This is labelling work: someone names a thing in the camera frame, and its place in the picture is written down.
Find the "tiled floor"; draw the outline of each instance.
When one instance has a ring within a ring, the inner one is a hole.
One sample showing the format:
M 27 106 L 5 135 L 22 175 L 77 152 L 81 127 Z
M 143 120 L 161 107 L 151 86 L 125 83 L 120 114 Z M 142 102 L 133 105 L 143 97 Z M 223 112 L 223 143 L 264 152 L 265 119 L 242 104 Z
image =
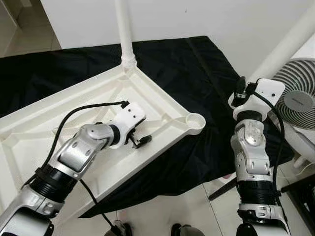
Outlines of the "tiled floor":
M 59 42 L 39 0 L 23 8 L 17 19 L 17 30 L 6 56 L 60 49 Z
M 281 169 L 289 165 L 282 165 L 278 171 L 278 188 L 288 184 Z M 109 213 L 108 217 L 128 222 L 134 236 L 170 236 L 174 223 L 193 225 L 205 236 L 235 236 L 237 227 L 242 223 L 237 215 L 240 199 L 236 188 L 214 201 L 208 201 L 207 198 L 222 185 L 220 181 L 214 180 L 180 196 L 158 196 L 148 202 Z M 287 194 L 281 197 L 281 202 L 292 236 L 311 236 Z M 97 216 L 92 219 L 73 219 L 58 228 L 54 236 L 101 236 L 107 230 L 109 227 L 104 219 Z

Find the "white wall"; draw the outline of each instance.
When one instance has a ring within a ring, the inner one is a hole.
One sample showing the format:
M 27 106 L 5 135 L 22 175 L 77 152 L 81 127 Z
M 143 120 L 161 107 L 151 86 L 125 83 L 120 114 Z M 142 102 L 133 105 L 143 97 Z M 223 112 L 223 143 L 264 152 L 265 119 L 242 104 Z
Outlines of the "white wall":
M 0 57 L 3 57 L 15 33 L 17 25 L 6 5 L 0 0 Z
M 292 26 L 285 37 L 264 59 L 248 81 L 256 82 L 258 78 L 272 78 L 283 65 L 315 33 L 315 2 L 308 7 L 303 16 Z
M 310 39 L 293 55 L 292 58 L 315 58 L 315 33 Z
M 41 0 L 62 48 L 119 42 L 114 0 Z M 250 76 L 314 0 L 128 0 L 133 40 L 207 35 Z

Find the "black cloth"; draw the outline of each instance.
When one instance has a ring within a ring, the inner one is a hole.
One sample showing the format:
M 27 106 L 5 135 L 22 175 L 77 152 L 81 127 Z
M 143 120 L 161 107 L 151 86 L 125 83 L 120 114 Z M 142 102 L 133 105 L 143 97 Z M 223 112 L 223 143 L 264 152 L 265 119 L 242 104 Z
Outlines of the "black cloth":
M 230 138 L 236 123 L 226 103 L 239 76 L 224 54 L 205 36 L 136 42 L 133 48 L 138 67 L 188 111 L 203 115 L 207 124 L 201 134 L 184 137 L 100 201 L 103 212 L 157 195 L 179 195 L 235 171 Z M 205 61 L 204 66 L 196 52 Z M 120 56 L 120 46 L 109 45 L 0 59 L 0 76 L 6 84 L 0 94 L 5 101 L 0 113 L 4 116 L 106 71 L 120 63 Z M 266 151 L 273 164 L 280 134 L 272 122 L 264 124 Z M 292 157 L 286 143 L 281 163 Z M 96 214 L 98 210 L 93 207 L 82 217 Z

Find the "silver robot arm segment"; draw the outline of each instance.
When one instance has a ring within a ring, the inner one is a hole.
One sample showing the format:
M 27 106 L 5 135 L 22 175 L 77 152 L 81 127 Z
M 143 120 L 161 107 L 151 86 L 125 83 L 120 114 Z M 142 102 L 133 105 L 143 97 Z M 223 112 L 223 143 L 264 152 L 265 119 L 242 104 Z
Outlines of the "silver robot arm segment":
M 237 235 L 290 236 L 284 211 L 277 205 L 269 157 L 265 151 L 262 122 L 271 109 L 249 90 L 275 105 L 284 91 L 284 84 L 260 79 L 257 84 L 248 84 L 237 91 L 229 100 L 230 106 L 235 107 L 233 117 L 238 122 L 231 138 L 237 190 L 241 198 L 238 214 L 243 219 Z
M 146 118 L 136 103 L 122 109 L 108 124 L 85 124 L 66 141 L 35 179 L 24 186 L 0 216 L 0 236 L 50 236 L 50 221 L 58 215 L 64 200 L 107 147 L 119 148 L 131 138 L 131 131 Z

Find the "white vertical pipe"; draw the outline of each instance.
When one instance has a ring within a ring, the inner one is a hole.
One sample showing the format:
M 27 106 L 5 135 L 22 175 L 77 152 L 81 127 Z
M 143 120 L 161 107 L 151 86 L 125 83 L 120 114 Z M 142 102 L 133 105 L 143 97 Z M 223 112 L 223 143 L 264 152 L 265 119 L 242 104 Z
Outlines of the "white vertical pipe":
M 122 47 L 122 65 L 124 68 L 132 68 L 137 65 L 132 50 L 131 31 L 126 0 L 115 0 L 118 21 L 120 44 Z
M 284 39 L 268 55 L 248 82 L 258 78 L 271 79 L 280 68 L 303 46 L 315 32 L 315 3 L 309 7 L 299 21 L 286 34 Z

